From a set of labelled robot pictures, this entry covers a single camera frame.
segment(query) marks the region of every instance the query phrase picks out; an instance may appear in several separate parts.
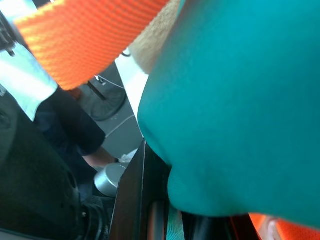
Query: teal cloth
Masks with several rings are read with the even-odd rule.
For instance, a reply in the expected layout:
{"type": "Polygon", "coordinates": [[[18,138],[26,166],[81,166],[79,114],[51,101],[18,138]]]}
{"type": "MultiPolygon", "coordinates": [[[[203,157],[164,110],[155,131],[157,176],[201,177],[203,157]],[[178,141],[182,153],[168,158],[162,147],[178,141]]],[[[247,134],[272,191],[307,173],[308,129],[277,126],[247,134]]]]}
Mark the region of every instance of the teal cloth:
{"type": "Polygon", "coordinates": [[[141,131],[172,205],[320,228],[320,1],[187,0],[149,77],[141,131]]]}

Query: orange strap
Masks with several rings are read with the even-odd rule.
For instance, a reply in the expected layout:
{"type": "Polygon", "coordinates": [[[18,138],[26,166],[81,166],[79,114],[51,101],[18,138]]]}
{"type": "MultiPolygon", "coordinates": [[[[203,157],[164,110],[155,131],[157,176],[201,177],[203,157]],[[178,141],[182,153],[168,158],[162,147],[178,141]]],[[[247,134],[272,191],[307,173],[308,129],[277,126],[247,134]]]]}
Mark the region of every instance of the orange strap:
{"type": "Polygon", "coordinates": [[[169,0],[57,0],[15,24],[65,90],[105,70],[169,0]]]}

